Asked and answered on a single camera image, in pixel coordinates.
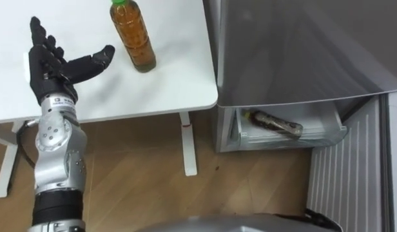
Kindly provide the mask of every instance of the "silver refrigerator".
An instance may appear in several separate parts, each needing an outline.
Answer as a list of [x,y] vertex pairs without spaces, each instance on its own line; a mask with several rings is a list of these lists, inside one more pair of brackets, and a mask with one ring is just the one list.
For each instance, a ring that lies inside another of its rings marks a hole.
[[[204,2],[216,150],[313,148],[307,208],[344,231],[397,231],[397,0]],[[250,108],[304,134],[258,128]]]
[[[397,0],[204,2],[218,151],[336,144],[348,133],[336,100],[397,91]],[[298,122],[304,134],[254,127],[243,118],[250,108]]]

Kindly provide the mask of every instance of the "plastic bottle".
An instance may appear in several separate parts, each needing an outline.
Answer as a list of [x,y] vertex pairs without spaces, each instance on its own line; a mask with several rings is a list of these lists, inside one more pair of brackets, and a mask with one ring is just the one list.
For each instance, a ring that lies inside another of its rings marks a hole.
[[132,0],[112,0],[111,19],[124,43],[134,67],[148,72],[156,65],[146,25],[138,4]]

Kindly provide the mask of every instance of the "wooden floor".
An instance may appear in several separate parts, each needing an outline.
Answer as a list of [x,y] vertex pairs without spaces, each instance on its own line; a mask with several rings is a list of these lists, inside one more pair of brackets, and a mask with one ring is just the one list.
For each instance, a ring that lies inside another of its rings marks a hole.
[[[88,135],[84,196],[87,231],[135,231],[192,215],[299,215],[307,195],[306,150],[213,150],[209,113],[192,115],[198,175],[184,176],[177,114],[83,124]],[[24,138],[36,159],[36,130]],[[5,148],[0,145],[0,165]],[[10,196],[0,199],[0,232],[26,231],[33,171],[19,160]]]

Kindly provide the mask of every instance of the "refrigerator drawer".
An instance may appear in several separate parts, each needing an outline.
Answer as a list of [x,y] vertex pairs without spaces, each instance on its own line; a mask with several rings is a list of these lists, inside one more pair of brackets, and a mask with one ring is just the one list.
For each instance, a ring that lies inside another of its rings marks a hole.
[[240,150],[265,150],[280,148],[309,148],[337,144],[347,134],[333,102],[314,102],[283,106],[262,106],[258,110],[275,117],[301,124],[303,134],[298,140],[291,139],[275,131],[269,131],[251,124],[244,117],[248,108],[237,108],[236,129],[231,138],[237,139]]

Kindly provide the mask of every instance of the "robotic arm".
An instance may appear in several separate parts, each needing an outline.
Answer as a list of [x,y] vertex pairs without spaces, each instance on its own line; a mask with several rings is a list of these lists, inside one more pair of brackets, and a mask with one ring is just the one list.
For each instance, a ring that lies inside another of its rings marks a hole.
[[41,106],[35,145],[35,204],[28,232],[83,232],[82,194],[86,167],[83,155],[87,137],[75,114],[78,95],[73,84],[99,75],[111,63],[115,49],[69,62],[55,38],[46,36],[38,18],[30,22],[33,47],[29,52],[30,86]]

